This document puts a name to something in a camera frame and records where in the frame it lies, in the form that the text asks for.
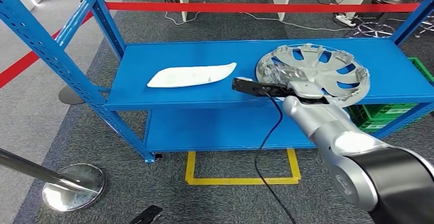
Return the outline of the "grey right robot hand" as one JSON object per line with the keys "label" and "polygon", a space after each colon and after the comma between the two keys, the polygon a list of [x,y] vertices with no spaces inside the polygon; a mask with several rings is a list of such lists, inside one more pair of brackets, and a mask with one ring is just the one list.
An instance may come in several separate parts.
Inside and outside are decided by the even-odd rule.
{"label": "grey right robot hand", "polygon": [[268,76],[272,84],[288,87],[292,81],[308,81],[305,73],[284,63],[268,64]]}

